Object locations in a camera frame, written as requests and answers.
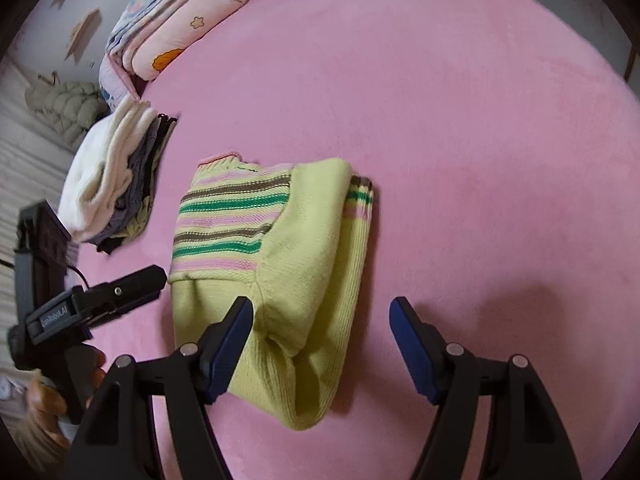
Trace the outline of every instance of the finger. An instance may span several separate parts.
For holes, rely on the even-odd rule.
[[[66,413],[65,399],[53,388],[39,380],[32,380],[27,392],[29,408],[47,415],[59,416]]]
[[[94,352],[98,356],[98,361],[95,364],[96,367],[100,368],[101,366],[104,366],[105,362],[107,362],[107,356],[104,354],[102,350],[97,349],[95,346],[91,346],[91,348],[94,349]]]
[[[64,449],[69,449],[71,447],[71,444],[66,439],[66,437],[62,433],[60,433],[60,430],[54,431],[54,432],[47,431],[47,430],[44,430],[44,431],[47,434],[47,436],[51,440],[53,440],[53,442],[58,444],[60,447],[63,447]]]
[[[96,388],[99,388],[104,380],[104,376],[106,375],[105,371],[102,368],[96,368],[91,374],[91,384]]]

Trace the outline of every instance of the orange flower print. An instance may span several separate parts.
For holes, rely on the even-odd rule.
[[[171,63],[175,58],[180,56],[180,54],[182,54],[183,52],[184,52],[183,48],[174,48],[172,50],[169,50],[168,52],[165,52],[164,54],[160,54],[160,56],[154,59],[152,67],[154,68],[154,70],[158,70],[158,72],[162,72],[162,70],[167,68],[169,63]]]

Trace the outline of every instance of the pink fleece blanket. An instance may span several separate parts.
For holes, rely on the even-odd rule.
[[[146,232],[111,257],[82,248],[92,283],[168,269],[204,156],[340,156],[376,186],[337,399],[298,434],[220,398],[209,414],[236,480],[409,478],[435,410],[388,327],[399,294],[477,355],[527,355],[584,478],[601,478],[640,420],[640,107],[592,46],[532,0],[251,0],[145,98],[180,121]],[[95,342],[143,360],[172,338],[166,290]],[[175,479],[162,415],[158,432]]]

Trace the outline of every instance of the green stripe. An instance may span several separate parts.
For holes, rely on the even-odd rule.
[[[214,202],[192,202],[180,208],[180,214],[193,213],[198,211],[225,211],[231,209],[247,209],[251,207],[261,207],[265,205],[287,203],[289,195],[275,194],[267,196],[255,196],[250,198],[240,198],[236,200],[215,200]]]
[[[350,191],[347,193],[347,200],[348,199],[354,199],[354,200],[362,200],[363,202],[370,204],[371,202],[373,202],[373,197],[369,194],[369,193],[363,193],[361,191]]]
[[[260,250],[262,242],[256,240],[255,242],[219,242],[211,245],[199,245],[192,247],[180,247],[174,250],[174,258],[178,256],[188,256],[190,254],[202,254],[202,253],[218,253],[221,251],[233,251],[235,253],[254,254]]]

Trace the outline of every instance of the screw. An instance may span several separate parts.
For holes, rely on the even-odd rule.
[[[198,345],[196,343],[185,343],[180,347],[180,353],[185,357],[193,355],[198,351]]]
[[[131,364],[131,356],[130,355],[121,355],[116,359],[116,366],[118,368],[126,368]]]
[[[447,354],[449,355],[455,355],[455,356],[460,356],[463,353],[465,353],[465,348],[458,343],[449,343],[447,345]]]
[[[514,355],[511,358],[511,362],[518,368],[526,368],[529,366],[529,360],[524,355]]]

